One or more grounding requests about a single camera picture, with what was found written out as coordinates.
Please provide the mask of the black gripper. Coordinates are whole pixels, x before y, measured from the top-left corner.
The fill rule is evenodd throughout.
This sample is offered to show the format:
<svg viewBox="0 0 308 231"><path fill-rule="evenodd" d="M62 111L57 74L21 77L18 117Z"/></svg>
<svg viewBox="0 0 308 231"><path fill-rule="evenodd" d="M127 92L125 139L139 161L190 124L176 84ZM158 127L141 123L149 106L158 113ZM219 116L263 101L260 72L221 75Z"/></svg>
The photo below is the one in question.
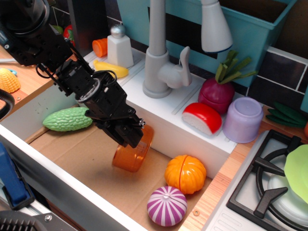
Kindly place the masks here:
<svg viewBox="0 0 308 231"><path fill-rule="evenodd" d="M127 104L127 94L115 72L94 72L86 90L76 94L78 103L90 110L87 115L119 145L136 148L143 137L144 120Z"/></svg>

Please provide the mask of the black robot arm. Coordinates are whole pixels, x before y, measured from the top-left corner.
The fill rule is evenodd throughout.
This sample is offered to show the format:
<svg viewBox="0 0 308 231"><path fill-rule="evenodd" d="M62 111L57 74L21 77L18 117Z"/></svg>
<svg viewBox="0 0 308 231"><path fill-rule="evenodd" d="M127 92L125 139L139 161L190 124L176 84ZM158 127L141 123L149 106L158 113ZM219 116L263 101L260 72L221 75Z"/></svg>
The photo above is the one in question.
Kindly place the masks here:
<svg viewBox="0 0 308 231"><path fill-rule="evenodd" d="M144 121L126 103L127 94L111 70L95 71L74 45L49 23L45 0L3 0L0 44L21 65L36 67L66 96L86 105L85 115L122 146L137 147Z"/></svg>

